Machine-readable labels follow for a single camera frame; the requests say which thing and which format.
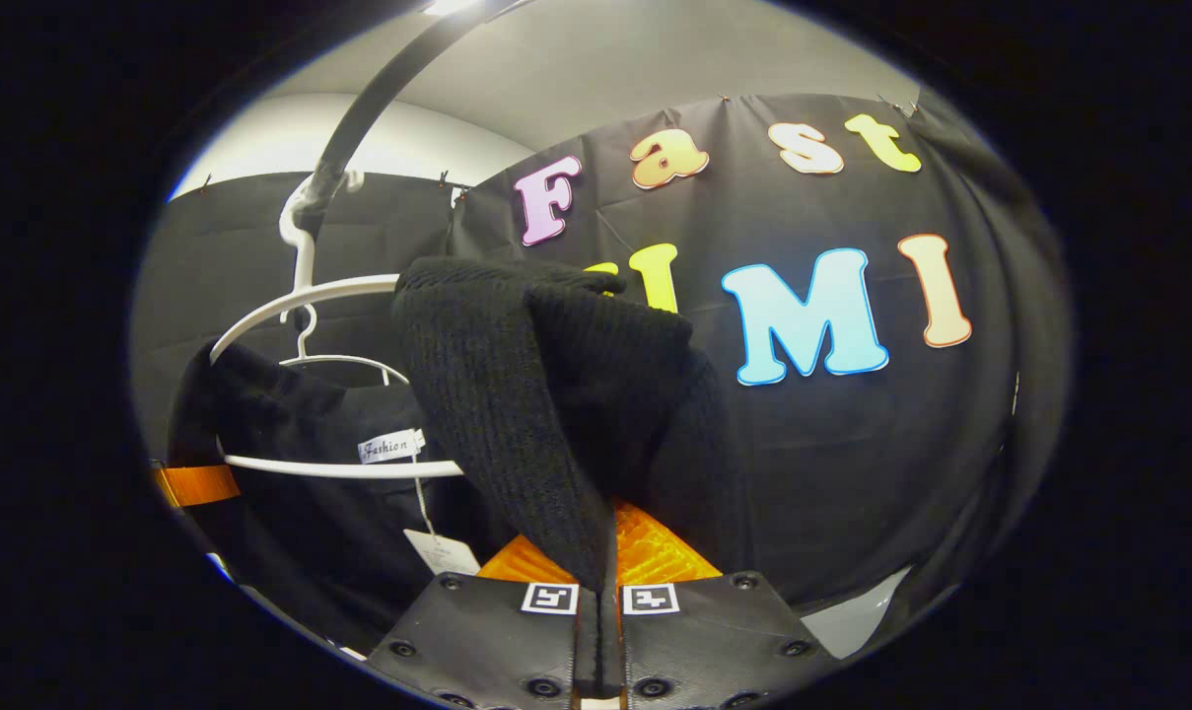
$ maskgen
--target white plastic hanger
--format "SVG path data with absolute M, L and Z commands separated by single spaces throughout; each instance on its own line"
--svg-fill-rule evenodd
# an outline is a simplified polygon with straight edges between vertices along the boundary
M 319 286 L 311 286 L 311 272 L 315 270 L 316 264 L 316 239 L 311 237 L 311 233 L 306 230 L 299 229 L 297 224 L 293 223 L 293 208 L 298 207 L 306 200 L 306 188 L 311 185 L 311 178 L 308 176 L 303 180 L 303 183 L 298 186 L 298 189 L 290 194 L 288 200 L 285 203 L 284 211 L 280 212 L 280 238 L 285 239 L 285 243 L 291 243 L 298 249 L 297 264 L 293 266 L 293 292 L 287 295 L 281 295 L 275 300 L 263 303 L 262 306 L 257 306 L 248 316 L 237 320 L 234 326 L 226 329 L 226 332 L 213 344 L 211 353 L 209 353 L 209 361 L 216 363 L 223 350 L 226 349 L 232 342 L 243 336 L 246 331 L 257 324 L 265 323 L 267 319 L 274 318 L 274 316 L 280 316 L 281 320 L 286 319 L 288 311 L 298 309 L 298 306 L 310 306 L 311 303 L 319 303 L 321 300 L 333 300 L 334 298 L 344 298 L 348 295 L 368 295 L 368 293 L 390 293 L 393 291 L 395 284 L 397 284 L 398 274 L 380 274 L 373 275 L 373 278 L 348 278 L 341 280 L 334 280 L 328 284 L 319 284 Z M 347 170 L 347 186 L 349 189 L 355 191 L 362 185 L 362 174 L 356 172 Z M 306 336 L 316 328 L 316 313 L 315 309 L 311 309 L 311 326 L 303 332 Z M 387 374 L 393 374 L 401 381 L 406 382 L 408 378 L 402 376 L 401 373 L 390 369 L 387 365 L 378 363 L 378 361 L 368 360 L 366 357 L 353 357 L 352 355 L 305 355 L 305 338 L 299 337 L 298 340 L 298 357 L 293 360 L 285 360 L 284 363 L 293 363 L 293 361 L 316 361 L 317 359 L 337 359 L 340 361 L 358 361 L 359 363 L 368 363 L 372 367 L 380 368 L 383 376 L 387 378 Z M 465 472 L 461 472 L 457 467 L 454 461 L 430 461 L 424 463 L 412 462 L 412 463 L 303 463 L 297 461 L 272 461 L 268 459 L 252 459 L 247 455 L 223 455 L 223 461 L 231 465 L 232 467 L 246 467 L 256 468 L 261 472 L 272 473 L 292 473 L 299 477 L 324 477 L 324 478 L 339 478 L 339 479 L 429 479 L 429 478 L 441 478 L 441 477 L 461 477 Z

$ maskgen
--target pink letter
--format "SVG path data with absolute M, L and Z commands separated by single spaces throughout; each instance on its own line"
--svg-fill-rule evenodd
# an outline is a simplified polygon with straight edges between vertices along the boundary
M 524 206 L 524 233 L 521 235 L 521 243 L 533 247 L 565 230 L 565 220 L 552 214 L 551 206 L 567 210 L 573 200 L 573 189 L 569 187 L 569 180 L 557 175 L 573 176 L 582 170 L 583 166 L 578 158 L 569 156 L 516 181 L 515 188 L 521 193 L 521 203 Z M 547 179 L 551 176 L 555 176 L 557 180 L 550 188 Z

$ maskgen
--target hanger hook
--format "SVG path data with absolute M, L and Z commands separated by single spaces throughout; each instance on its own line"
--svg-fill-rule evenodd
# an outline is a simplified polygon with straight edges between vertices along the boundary
M 310 303 L 306 303 L 306 305 L 303 306 L 303 309 L 306 310 L 306 314 L 308 316 L 311 316 L 311 324 L 308 324 L 306 329 L 304 329 L 304 331 L 302 331 L 302 334 L 298 335 L 298 356 L 299 357 L 305 357 L 306 356 L 306 338 L 311 337 L 312 332 L 316 332 L 316 323 L 319 323 L 319 318 L 316 314 L 316 307 L 315 306 L 312 306 Z

